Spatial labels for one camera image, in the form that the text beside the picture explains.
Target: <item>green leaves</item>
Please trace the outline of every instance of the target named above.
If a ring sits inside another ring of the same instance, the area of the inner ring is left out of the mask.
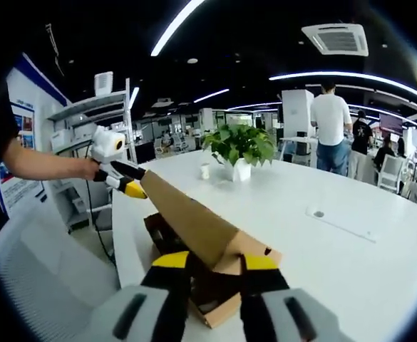
[[[235,165],[235,163],[237,162],[237,160],[239,160],[240,158],[240,154],[237,150],[237,148],[235,148],[235,146],[232,144],[230,145],[231,150],[229,151],[229,161],[230,164]]]
[[[221,129],[220,130],[220,137],[221,137],[221,141],[225,141],[225,140],[230,138],[230,131],[229,131],[228,127],[227,127],[227,129]]]
[[[267,131],[248,125],[223,125],[216,133],[204,137],[203,149],[208,147],[220,164],[219,156],[232,165],[243,157],[254,166],[258,162],[263,165],[265,160],[271,163],[274,156],[274,145]]]

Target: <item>cable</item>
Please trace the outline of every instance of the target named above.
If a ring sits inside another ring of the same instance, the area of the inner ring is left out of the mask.
[[[91,146],[92,143],[93,143],[93,141],[90,141],[88,147],[86,148],[85,159],[88,157],[89,147]],[[91,221],[93,222],[94,228],[96,229],[97,236],[99,238],[99,241],[101,242],[103,252],[107,256],[108,260],[110,260],[110,262],[113,264],[113,266],[116,267],[115,258],[110,256],[110,254],[107,252],[107,248],[105,247],[105,244],[103,243],[103,240],[102,240],[101,232],[99,231],[99,228],[97,227],[96,221],[93,219],[93,205],[91,203],[91,192],[89,191],[89,183],[88,183],[87,180],[86,180],[86,189],[88,189],[88,201],[89,201],[89,210],[90,210],[90,215],[91,215]]]

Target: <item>man in white t-shirt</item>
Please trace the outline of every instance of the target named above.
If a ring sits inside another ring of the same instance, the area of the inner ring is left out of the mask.
[[[335,95],[335,83],[322,83],[322,94],[311,105],[311,125],[319,129],[317,168],[346,176],[349,148],[344,130],[352,132],[352,119],[346,101]]]

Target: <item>paper cup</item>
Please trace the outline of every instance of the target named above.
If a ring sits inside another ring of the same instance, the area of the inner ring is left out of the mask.
[[[203,180],[207,180],[208,178],[210,178],[209,166],[210,164],[206,162],[205,164],[202,164],[202,166],[200,167],[200,174]]]

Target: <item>white t-shirt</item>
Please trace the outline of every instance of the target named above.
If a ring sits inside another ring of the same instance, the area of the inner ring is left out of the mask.
[[[311,104],[311,121],[319,128],[319,142],[335,146],[344,139],[344,124],[352,123],[346,101],[334,94],[322,94]]]

